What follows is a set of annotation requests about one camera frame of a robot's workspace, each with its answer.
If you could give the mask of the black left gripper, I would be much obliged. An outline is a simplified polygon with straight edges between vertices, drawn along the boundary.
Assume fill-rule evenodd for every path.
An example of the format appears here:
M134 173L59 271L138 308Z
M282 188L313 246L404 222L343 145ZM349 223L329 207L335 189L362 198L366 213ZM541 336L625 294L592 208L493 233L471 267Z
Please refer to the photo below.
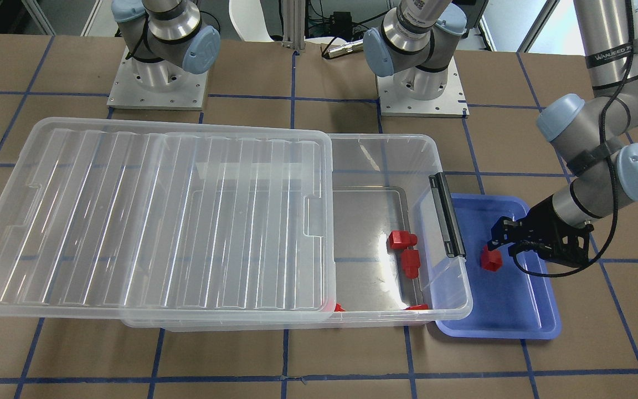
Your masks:
M585 268L590 264L589 234L593 230L589 222L582 227L572 227L561 220L555 212L552 197L548 197L521 219L499 218L491 228L487 247L496 250L509 244L507 252L511 257L532 251L542 260L570 268Z

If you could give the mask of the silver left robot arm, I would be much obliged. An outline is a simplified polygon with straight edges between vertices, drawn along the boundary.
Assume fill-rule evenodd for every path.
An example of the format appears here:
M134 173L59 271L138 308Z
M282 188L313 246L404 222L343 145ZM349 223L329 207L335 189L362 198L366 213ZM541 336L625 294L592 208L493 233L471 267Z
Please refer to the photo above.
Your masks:
M368 133L430 136L440 152L449 184L456 192L512 195L530 206L560 184L584 184L585 175L569 175L560 152L536 127L537 117L565 89L584 100L593 98L582 57L517 55L486 51L458 51L471 116L420 118L382 116L361 126ZM638 267L638 203L618 212L617 231L600 262L610 274L625 266Z

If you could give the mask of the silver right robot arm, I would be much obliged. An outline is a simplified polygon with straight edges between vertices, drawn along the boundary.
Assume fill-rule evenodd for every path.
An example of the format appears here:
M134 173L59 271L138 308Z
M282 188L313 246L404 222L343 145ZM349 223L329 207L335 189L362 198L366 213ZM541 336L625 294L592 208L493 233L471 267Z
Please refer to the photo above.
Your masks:
M220 36L192 1L114 1L122 38L0 34L0 163L16 162L32 126L47 117L190 122L202 112L106 105L114 63L172 68L170 84L207 71Z

